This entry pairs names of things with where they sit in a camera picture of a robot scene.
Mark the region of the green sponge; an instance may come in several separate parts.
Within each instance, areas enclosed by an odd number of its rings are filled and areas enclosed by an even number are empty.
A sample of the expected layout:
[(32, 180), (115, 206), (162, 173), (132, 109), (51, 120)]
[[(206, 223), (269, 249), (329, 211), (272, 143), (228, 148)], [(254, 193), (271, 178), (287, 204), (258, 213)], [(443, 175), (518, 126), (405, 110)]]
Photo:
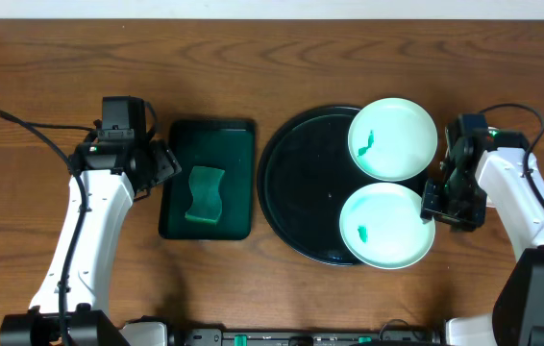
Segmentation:
[(223, 169), (194, 166), (188, 178), (191, 205), (185, 212), (185, 219), (197, 223), (216, 225), (221, 217), (223, 203), (220, 185), (225, 171)]

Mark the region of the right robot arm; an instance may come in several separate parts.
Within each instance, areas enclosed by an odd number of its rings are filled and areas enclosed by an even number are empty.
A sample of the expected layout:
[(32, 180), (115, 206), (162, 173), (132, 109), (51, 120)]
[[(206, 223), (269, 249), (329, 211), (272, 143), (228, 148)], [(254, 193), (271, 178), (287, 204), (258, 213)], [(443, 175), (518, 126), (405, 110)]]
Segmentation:
[(544, 345), (544, 180), (525, 136), (447, 130), (444, 179), (428, 183), (424, 219), (474, 231), (493, 206), (516, 264), (491, 312), (447, 321), (451, 345)]

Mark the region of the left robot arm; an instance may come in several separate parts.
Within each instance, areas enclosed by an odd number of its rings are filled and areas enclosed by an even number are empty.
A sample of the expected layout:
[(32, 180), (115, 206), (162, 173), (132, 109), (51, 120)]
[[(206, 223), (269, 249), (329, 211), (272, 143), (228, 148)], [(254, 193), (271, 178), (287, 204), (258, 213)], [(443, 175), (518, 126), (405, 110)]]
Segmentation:
[(173, 345), (179, 337), (156, 317), (122, 328), (109, 318), (109, 289), (122, 225), (136, 195), (180, 173), (162, 140), (84, 142), (73, 157), (60, 239), (24, 314), (4, 317), (2, 345)]

